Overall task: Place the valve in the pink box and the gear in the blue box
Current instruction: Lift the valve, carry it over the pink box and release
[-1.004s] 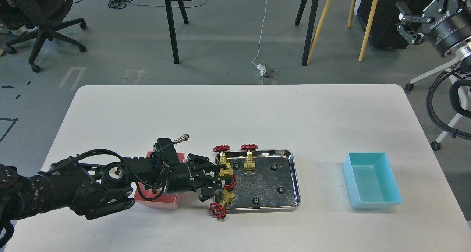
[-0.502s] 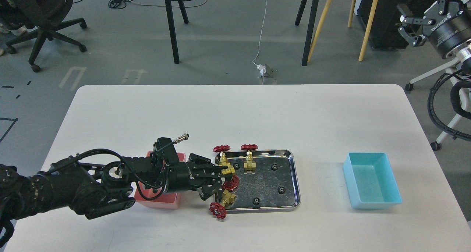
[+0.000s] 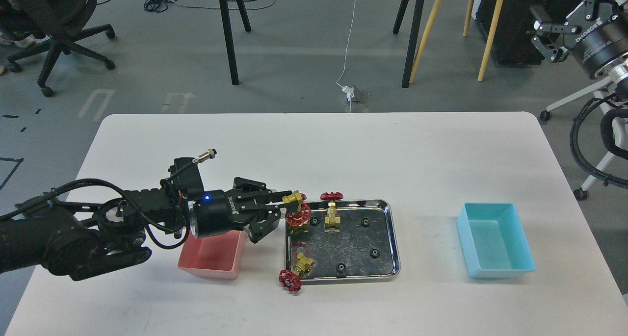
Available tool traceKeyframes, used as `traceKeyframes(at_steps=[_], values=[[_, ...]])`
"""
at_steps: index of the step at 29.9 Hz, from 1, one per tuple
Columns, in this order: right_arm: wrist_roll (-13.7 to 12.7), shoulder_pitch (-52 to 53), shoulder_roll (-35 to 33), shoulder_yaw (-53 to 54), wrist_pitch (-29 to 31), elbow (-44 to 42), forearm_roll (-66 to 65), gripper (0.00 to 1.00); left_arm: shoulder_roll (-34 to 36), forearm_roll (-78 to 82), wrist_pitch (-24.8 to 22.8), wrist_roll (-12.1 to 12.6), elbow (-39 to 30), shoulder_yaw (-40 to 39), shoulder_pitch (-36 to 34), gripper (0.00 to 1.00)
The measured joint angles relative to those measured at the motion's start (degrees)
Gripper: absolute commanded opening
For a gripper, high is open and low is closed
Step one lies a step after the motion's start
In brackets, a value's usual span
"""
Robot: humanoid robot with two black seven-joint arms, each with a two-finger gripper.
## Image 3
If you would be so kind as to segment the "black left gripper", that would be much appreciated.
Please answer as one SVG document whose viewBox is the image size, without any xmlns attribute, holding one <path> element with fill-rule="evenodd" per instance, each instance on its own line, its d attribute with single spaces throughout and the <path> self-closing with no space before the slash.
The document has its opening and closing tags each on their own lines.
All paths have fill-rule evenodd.
<svg viewBox="0 0 628 336">
<path fill-rule="evenodd" d="M 292 191 L 273 192 L 264 182 L 234 178 L 232 189 L 206 191 L 193 206 L 195 238 L 229 231 L 244 231 L 257 243 L 278 225 L 287 209 L 301 209 L 301 199 Z"/>
</svg>

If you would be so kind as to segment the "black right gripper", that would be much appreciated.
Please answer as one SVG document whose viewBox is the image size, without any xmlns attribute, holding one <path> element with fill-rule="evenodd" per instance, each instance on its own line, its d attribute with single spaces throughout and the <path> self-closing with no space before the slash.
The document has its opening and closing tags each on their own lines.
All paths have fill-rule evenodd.
<svg viewBox="0 0 628 336">
<path fill-rule="evenodd" d="M 551 20 L 540 5 L 529 10 L 535 18 L 532 44 L 550 62 L 571 55 L 590 79 L 597 79 L 608 63 L 627 52 L 627 17 L 619 6 L 627 0 L 583 0 L 567 20 Z"/>
</svg>

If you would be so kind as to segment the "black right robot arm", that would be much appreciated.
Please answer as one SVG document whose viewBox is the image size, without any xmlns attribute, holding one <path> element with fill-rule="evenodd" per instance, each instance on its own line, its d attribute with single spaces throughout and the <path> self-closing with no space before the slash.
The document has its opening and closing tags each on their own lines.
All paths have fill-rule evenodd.
<svg viewBox="0 0 628 336">
<path fill-rule="evenodd" d="M 573 55 L 590 79 L 597 83 L 581 95 L 598 92 L 611 86 L 609 95 L 592 98 L 574 118 L 570 132 L 570 148 L 576 163 L 591 177 L 603 184 L 626 188 L 627 180 L 615 177 L 593 166 L 579 148 L 581 124 L 598 106 L 608 106 L 601 119 L 600 131 L 608 155 L 627 158 L 620 132 L 614 129 L 619 118 L 627 117 L 627 0 L 582 0 L 562 23 L 554 23 L 543 7 L 534 5 L 530 12 L 535 19 L 532 44 L 549 62 L 565 61 Z"/>
</svg>

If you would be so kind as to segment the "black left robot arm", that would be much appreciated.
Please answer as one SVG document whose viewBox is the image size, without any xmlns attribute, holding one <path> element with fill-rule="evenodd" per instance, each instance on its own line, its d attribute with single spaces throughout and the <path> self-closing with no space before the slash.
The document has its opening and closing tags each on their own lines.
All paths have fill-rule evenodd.
<svg viewBox="0 0 628 336">
<path fill-rule="evenodd" d="M 274 191 L 242 177 L 228 191 L 206 191 L 198 164 L 216 153 L 176 158 L 159 188 L 120 189 L 85 178 L 17 204 L 1 216 L 1 271 L 40 265 L 81 281 L 146 262 L 152 253 L 144 246 L 147 238 L 170 250 L 190 235 L 244 231 L 257 243 L 280 218 L 309 220 L 310 207 L 299 191 Z"/>
</svg>

